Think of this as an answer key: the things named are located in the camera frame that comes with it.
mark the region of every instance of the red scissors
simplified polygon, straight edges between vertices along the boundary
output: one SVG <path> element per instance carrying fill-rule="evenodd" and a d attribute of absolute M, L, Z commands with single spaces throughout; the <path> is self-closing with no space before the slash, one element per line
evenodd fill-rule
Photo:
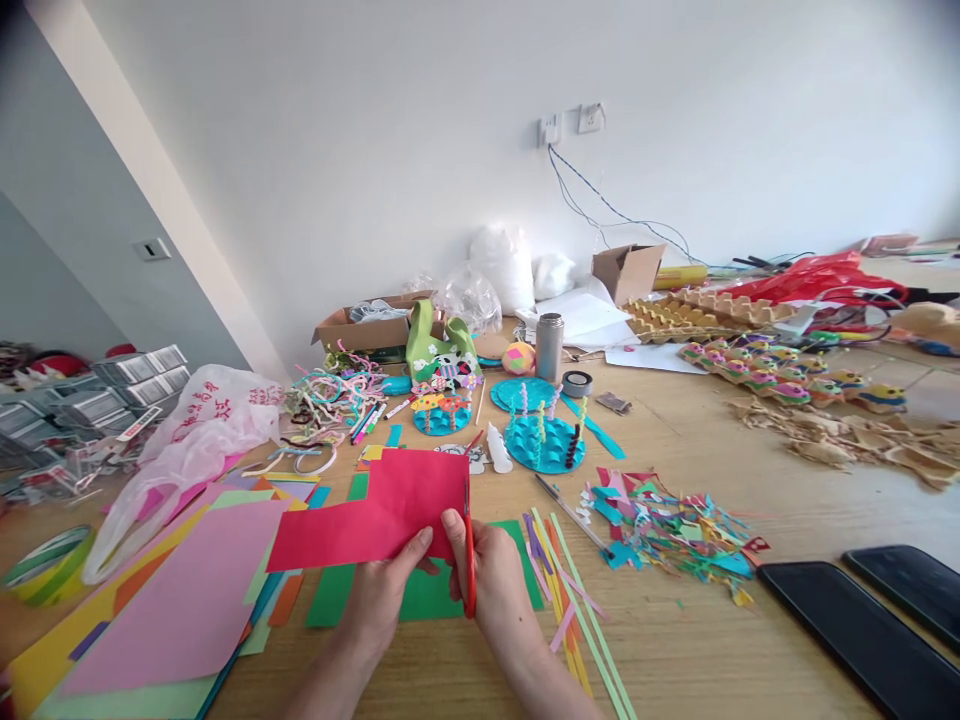
<path fill-rule="evenodd" d="M 477 561 L 473 547 L 473 521 L 470 518 L 470 450 L 483 437 L 483 430 L 473 439 L 464 455 L 467 456 L 467 477 L 464 479 L 463 522 L 467 528 L 467 594 L 463 599 L 463 614 L 472 620 L 477 613 Z"/>

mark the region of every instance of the thermos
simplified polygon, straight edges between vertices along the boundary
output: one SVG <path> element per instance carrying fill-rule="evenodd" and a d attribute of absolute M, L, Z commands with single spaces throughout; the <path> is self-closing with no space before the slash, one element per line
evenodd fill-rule
<path fill-rule="evenodd" d="M 563 318 L 559 313 L 544 313 L 537 323 L 537 377 L 551 385 L 559 383 L 562 354 Z"/>

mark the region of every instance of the craft ball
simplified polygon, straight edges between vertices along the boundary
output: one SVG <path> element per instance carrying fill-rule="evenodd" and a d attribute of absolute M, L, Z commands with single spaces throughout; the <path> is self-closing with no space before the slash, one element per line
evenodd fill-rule
<path fill-rule="evenodd" d="M 510 343 L 503 352 L 500 361 L 503 363 L 503 369 L 513 375 L 526 375 L 533 370 L 533 361 L 537 353 L 527 343 Z"/>

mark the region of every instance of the masking tape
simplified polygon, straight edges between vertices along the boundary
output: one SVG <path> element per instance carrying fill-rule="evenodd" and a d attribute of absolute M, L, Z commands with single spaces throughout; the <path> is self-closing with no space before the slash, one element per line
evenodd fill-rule
<path fill-rule="evenodd" d="M 591 392 L 593 392 L 593 378 L 587 373 L 571 370 L 563 374 L 563 394 L 567 397 L 587 397 Z"/>
<path fill-rule="evenodd" d="M 4 576 L 4 590 L 33 607 L 49 607 L 75 595 L 84 587 L 80 571 L 94 536 L 89 525 L 78 525 L 47 540 Z"/>

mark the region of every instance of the black phone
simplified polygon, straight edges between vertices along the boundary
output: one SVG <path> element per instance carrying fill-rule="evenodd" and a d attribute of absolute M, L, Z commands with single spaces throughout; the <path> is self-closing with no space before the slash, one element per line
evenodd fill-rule
<path fill-rule="evenodd" d="M 960 671 L 840 568 L 770 563 L 757 577 L 888 718 L 960 718 Z"/>
<path fill-rule="evenodd" d="M 911 545 L 851 550 L 841 559 L 938 640 L 960 654 L 960 575 Z"/>

